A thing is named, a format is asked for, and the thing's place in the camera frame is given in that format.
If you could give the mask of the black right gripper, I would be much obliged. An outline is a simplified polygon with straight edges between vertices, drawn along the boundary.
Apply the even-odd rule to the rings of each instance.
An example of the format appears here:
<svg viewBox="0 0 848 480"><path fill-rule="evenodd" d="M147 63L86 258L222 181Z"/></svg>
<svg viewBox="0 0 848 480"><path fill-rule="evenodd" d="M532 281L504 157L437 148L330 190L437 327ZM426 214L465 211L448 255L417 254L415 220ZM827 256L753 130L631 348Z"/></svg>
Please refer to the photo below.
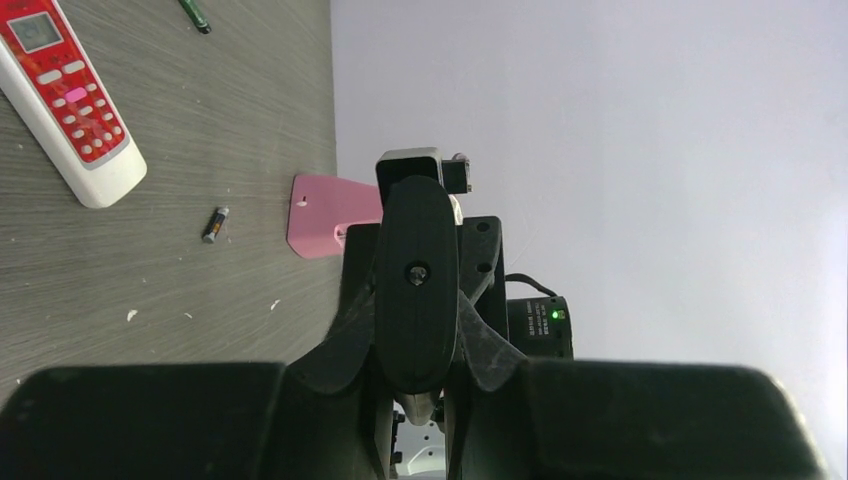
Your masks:
<svg viewBox="0 0 848 480"><path fill-rule="evenodd" d="M506 371L509 344L487 326L504 318L505 296L495 294L504 280L496 269L502 253L501 222L495 216L472 217L457 229L457 272L449 293L430 279L415 287L402 257L388 273L398 284L387 292L373 286L387 272L377 254L380 227L348 228L341 278L341 368L358 371L375 351L384 366L400 371L441 371L460 358L472 371Z"/></svg>

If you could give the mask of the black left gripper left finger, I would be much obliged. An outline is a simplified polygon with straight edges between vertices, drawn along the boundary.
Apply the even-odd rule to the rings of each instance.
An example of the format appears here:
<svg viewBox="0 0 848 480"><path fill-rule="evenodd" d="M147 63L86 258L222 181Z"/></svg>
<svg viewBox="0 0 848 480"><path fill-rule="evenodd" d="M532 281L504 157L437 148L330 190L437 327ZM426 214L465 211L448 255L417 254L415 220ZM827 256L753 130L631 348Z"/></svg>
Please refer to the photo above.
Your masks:
<svg viewBox="0 0 848 480"><path fill-rule="evenodd" d="M296 363L67 366L1 412L5 479L374 479L373 289Z"/></svg>

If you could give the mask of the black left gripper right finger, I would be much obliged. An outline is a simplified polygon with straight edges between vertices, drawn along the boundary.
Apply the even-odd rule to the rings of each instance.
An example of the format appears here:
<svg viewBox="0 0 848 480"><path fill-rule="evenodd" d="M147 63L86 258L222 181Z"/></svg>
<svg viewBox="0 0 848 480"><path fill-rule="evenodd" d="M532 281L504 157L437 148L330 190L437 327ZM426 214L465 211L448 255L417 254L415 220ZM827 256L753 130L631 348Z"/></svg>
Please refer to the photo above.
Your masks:
<svg viewBox="0 0 848 480"><path fill-rule="evenodd" d="M527 357L466 298L446 389L452 479L824 479L784 389L721 365Z"/></svg>

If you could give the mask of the white remote control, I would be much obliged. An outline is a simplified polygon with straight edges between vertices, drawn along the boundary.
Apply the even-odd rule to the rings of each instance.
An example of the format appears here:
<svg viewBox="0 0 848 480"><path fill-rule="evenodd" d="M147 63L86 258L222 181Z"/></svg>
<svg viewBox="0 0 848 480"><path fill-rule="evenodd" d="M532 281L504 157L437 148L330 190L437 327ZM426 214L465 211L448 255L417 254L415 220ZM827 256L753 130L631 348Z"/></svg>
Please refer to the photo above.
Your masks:
<svg viewBox="0 0 848 480"><path fill-rule="evenodd" d="M56 1L1 4L1 89L78 201L107 208L147 163Z"/></svg>

